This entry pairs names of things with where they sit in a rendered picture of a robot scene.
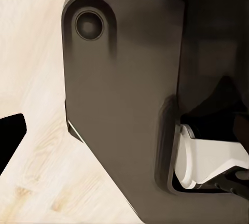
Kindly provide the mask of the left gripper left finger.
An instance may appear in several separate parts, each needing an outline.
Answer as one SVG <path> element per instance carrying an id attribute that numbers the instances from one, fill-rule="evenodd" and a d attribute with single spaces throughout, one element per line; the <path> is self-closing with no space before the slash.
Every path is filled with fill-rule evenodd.
<path id="1" fill-rule="evenodd" d="M 22 113 L 0 118 L 0 175 L 27 133 Z"/>

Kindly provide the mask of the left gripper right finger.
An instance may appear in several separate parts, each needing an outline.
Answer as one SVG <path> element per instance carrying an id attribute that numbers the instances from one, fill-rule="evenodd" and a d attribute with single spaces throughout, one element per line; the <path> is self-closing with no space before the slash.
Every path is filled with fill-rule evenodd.
<path id="1" fill-rule="evenodd" d="M 235 117 L 232 130 L 249 154 L 249 115 L 238 113 Z"/>

